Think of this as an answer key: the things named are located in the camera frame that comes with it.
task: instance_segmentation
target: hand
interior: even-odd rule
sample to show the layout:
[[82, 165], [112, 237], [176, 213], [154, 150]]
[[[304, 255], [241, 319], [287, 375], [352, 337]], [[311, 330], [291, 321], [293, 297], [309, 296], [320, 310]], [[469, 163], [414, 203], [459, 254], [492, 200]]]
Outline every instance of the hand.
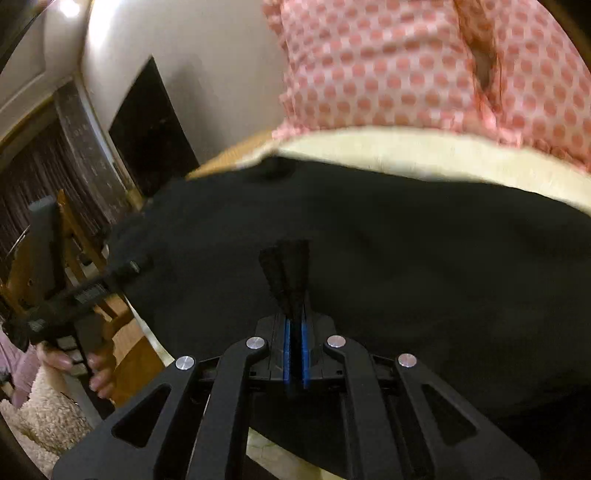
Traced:
[[[90, 379], [90, 389], [97, 392], [100, 398], [109, 398], [115, 388], [113, 372], [116, 360], [113, 355], [113, 340], [106, 343], [95, 353], [88, 354], [88, 364], [94, 376]], [[63, 351], [51, 347], [46, 342], [37, 345], [37, 357], [39, 360], [57, 370], [64, 372], [72, 368], [72, 359]]]

